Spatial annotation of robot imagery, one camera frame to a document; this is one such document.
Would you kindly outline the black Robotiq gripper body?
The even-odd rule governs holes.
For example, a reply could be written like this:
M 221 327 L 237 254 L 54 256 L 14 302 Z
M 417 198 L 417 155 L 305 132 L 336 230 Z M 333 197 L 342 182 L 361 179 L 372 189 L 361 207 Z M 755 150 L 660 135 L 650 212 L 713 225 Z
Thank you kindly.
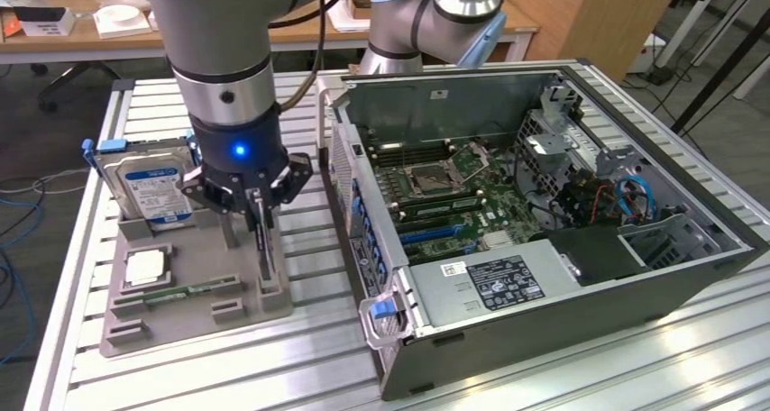
M 195 193 L 215 212 L 242 212 L 249 208 L 258 190 L 263 210 L 278 204 L 281 197 L 271 185 L 289 165 L 282 143 L 279 108 L 273 106 L 254 120 L 237 125 L 190 118 L 202 152 L 202 174 L 197 177 L 203 188 Z

